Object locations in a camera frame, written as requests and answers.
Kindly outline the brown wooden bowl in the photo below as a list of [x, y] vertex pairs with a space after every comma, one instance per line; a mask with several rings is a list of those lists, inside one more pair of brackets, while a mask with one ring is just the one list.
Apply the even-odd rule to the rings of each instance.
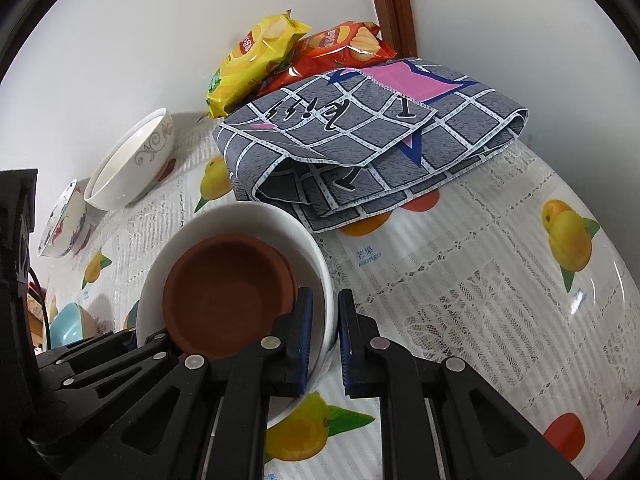
[[168, 333], [186, 353], [230, 358], [271, 333], [285, 313], [260, 286], [265, 259], [239, 232], [218, 234], [187, 250], [163, 290]]
[[258, 255], [265, 259], [265, 271], [259, 281], [268, 297], [278, 306], [279, 313], [292, 310], [297, 298], [297, 283], [288, 260], [276, 248], [257, 237], [248, 238]]

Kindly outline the light blue square plate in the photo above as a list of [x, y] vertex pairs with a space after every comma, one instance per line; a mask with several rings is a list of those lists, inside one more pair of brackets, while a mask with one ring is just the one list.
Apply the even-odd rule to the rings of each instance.
[[50, 347], [58, 348], [96, 336], [98, 328], [91, 314], [80, 304], [66, 304], [50, 324]]

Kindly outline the fruit print plastic tablecloth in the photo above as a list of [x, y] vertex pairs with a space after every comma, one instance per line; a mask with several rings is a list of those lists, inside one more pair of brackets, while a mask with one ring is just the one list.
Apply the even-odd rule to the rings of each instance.
[[[156, 255], [194, 217], [216, 122], [177, 134], [175, 169], [140, 202], [108, 214], [77, 256], [39, 259], [48, 307], [78, 302], [119, 330]], [[587, 479], [607, 479], [639, 432], [639, 292], [604, 229], [565, 290], [541, 223], [548, 200], [596, 218], [516, 141], [376, 230], [321, 234], [334, 289], [384, 337], [423, 359], [460, 356]], [[102, 252], [107, 267], [81, 286]], [[265, 479], [382, 479], [380, 423], [335, 437], [306, 462], [273, 460]]]

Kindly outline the blue white porcelain bowl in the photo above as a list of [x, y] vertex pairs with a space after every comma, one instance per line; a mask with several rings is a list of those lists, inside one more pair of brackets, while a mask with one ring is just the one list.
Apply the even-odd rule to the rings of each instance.
[[76, 255], [90, 232], [87, 203], [79, 181], [66, 186], [51, 210], [38, 245], [38, 255], [63, 258]]

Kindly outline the grey checkered folded cloth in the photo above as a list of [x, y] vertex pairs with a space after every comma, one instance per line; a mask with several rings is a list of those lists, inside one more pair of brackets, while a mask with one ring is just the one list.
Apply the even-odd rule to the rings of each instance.
[[322, 233], [392, 211], [480, 166], [527, 108], [423, 58], [338, 68], [249, 102], [213, 132], [236, 196]]

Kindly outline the large white ceramic bowl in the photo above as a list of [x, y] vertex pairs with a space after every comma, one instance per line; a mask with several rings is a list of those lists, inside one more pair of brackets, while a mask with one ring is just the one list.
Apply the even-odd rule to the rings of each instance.
[[166, 107], [143, 117], [99, 164], [85, 188], [85, 201], [103, 211], [127, 206], [164, 168], [174, 144], [174, 122]]

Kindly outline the yellow chips bag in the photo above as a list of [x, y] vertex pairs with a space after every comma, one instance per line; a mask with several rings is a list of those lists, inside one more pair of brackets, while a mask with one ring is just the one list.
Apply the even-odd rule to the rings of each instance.
[[291, 11], [267, 16], [233, 46], [210, 80], [206, 104], [211, 118], [227, 117], [280, 65], [311, 27]]

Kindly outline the red chips bag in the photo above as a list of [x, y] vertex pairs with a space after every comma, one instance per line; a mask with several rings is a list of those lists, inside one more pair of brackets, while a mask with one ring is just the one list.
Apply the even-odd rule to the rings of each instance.
[[396, 52], [378, 38], [373, 22], [348, 21], [296, 42], [285, 60], [262, 82], [264, 96], [305, 78], [338, 70], [363, 68], [392, 60]]

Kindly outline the brown wooden door frame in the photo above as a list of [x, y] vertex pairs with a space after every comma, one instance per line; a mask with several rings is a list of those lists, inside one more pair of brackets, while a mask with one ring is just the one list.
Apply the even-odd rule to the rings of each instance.
[[410, 0], [373, 0], [383, 40], [401, 58], [415, 58], [416, 31]]

